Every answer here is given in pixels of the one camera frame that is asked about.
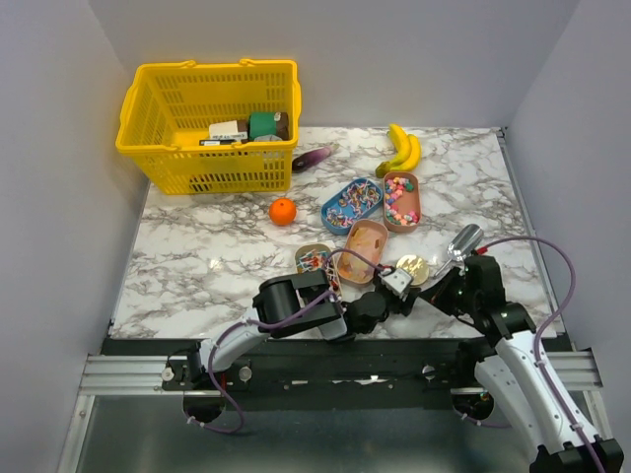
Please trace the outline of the clear plastic jar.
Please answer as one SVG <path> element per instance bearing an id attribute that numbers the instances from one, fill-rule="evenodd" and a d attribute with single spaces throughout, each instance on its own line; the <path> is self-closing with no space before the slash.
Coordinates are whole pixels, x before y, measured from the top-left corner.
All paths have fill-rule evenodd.
<path id="1" fill-rule="evenodd" d="M 418 287 L 421 287 L 423 284 L 425 284 L 428 280 L 429 280 L 429 276 L 428 275 L 415 276 L 413 278 L 413 281 L 411 282 L 410 286 L 412 288 L 418 288 Z"/>

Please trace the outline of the gold jar lid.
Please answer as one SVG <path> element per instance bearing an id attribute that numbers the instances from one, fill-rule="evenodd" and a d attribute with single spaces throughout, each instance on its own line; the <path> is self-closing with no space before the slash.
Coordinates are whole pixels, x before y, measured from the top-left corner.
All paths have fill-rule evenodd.
<path id="1" fill-rule="evenodd" d="M 408 254 L 401 256 L 396 263 L 396 267 L 408 273 L 412 277 L 412 281 L 415 276 L 430 275 L 429 264 L 418 255 Z"/>

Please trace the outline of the metal candy scoop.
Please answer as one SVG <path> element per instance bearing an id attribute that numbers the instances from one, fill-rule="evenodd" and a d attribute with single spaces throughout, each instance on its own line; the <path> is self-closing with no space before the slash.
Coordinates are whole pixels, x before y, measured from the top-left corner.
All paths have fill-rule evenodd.
<path id="1" fill-rule="evenodd" d="M 477 224 L 464 226 L 448 244 L 446 261 L 434 272 L 433 278 L 437 279 L 451 265 L 461 263 L 482 241 L 483 230 Z"/>

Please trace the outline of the blue tray swirl lollipops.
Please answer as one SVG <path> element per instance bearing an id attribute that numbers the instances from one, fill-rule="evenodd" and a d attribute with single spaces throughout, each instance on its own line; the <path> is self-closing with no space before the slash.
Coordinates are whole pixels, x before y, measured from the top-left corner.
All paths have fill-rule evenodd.
<path id="1" fill-rule="evenodd" d="M 379 210 L 383 200 L 384 192 L 376 183 L 354 179 L 321 206 L 321 221 L 332 234 L 346 236 L 356 222 Z"/>

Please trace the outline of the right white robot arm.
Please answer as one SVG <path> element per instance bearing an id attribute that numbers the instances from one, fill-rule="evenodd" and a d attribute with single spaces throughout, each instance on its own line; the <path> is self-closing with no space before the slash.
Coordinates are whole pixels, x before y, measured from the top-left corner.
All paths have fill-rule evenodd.
<path id="1" fill-rule="evenodd" d="M 480 338 L 454 361 L 456 379 L 480 384 L 525 443 L 532 472 L 618 472 L 624 453 L 579 409 L 541 345 L 526 309 L 507 300 L 491 256 L 472 255 L 420 298 L 468 315 Z"/>

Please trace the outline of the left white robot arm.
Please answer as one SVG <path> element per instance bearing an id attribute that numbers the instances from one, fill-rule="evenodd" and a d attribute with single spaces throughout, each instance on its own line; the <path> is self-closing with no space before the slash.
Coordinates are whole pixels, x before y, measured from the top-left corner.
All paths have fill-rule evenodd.
<path id="1" fill-rule="evenodd" d="M 323 270 L 273 278 L 259 287 L 249 308 L 221 334 L 201 342 L 199 355 L 185 365 L 184 376 L 198 389 L 225 389 L 218 374 L 270 338 L 282 339 L 316 328 L 326 341 L 368 334 L 408 295 L 413 277 L 380 267 L 376 289 L 344 303 L 330 288 Z"/>

